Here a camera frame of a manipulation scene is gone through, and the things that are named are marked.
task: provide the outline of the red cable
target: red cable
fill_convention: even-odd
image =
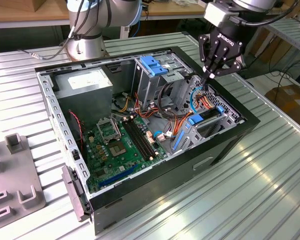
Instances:
[[[83,136],[82,136],[82,130],[81,130],[81,124],[80,124],[80,120],[77,117],[77,115],[75,115],[72,111],[69,111],[70,114],[72,114],[76,120],[76,122],[78,123],[79,126],[79,131],[80,131],[80,141],[81,141],[81,152],[83,151]]]

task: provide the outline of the green motherboard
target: green motherboard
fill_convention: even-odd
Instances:
[[[134,130],[138,129],[140,138],[144,138],[139,138],[140,142],[149,141],[146,135],[149,130],[141,117],[135,117],[129,124],[133,125]],[[90,192],[103,189],[107,185],[113,184],[167,157],[163,148],[156,142],[148,145],[140,145],[138,141],[136,142],[135,134],[132,134],[131,130],[125,126],[125,122],[119,121],[116,125],[121,138],[113,139],[107,144],[105,144],[103,137],[114,133],[114,129],[109,124],[104,126],[102,133],[97,126],[83,133],[87,144],[86,164],[90,172],[87,185]],[[142,149],[146,147],[145,145],[151,148],[150,151],[155,152],[155,157],[145,159]]]

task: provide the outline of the aluminum extrusion table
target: aluminum extrusion table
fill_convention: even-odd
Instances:
[[[300,22],[292,18],[284,18],[272,24],[266,25],[272,34],[282,38],[295,48],[300,50]]]
[[[199,61],[197,42],[182,33],[105,42],[110,55],[179,46]],[[51,56],[59,47],[36,49]],[[92,240],[77,221],[61,177],[65,164],[45,110],[35,67],[66,63],[65,53],[43,62],[0,53],[0,140],[27,136],[46,207],[0,229],[5,239]],[[133,215],[98,239],[300,239],[300,127],[238,75],[218,80],[261,123],[218,164]]]

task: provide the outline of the motherboard chip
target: motherboard chip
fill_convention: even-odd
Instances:
[[[102,175],[105,175],[106,174],[106,172],[105,172],[105,170],[104,169],[101,169],[101,170],[98,170],[98,171],[96,171],[96,173],[95,173],[98,177],[100,177],[100,176],[102,176]]]
[[[112,156],[117,157],[127,152],[122,141],[112,142],[108,145]]]

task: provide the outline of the yellow wire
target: yellow wire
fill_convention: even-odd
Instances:
[[[125,110],[127,110],[129,99],[130,99],[130,97],[126,98],[124,108],[122,108],[121,110],[119,110],[120,113],[123,113]]]
[[[208,100],[208,98],[207,98],[206,96],[204,96],[204,99],[205,99],[205,101],[208,103],[208,105],[209,105],[211,108],[214,107],[214,106],[212,106],[212,105],[210,104],[210,102],[209,102],[209,100]]]

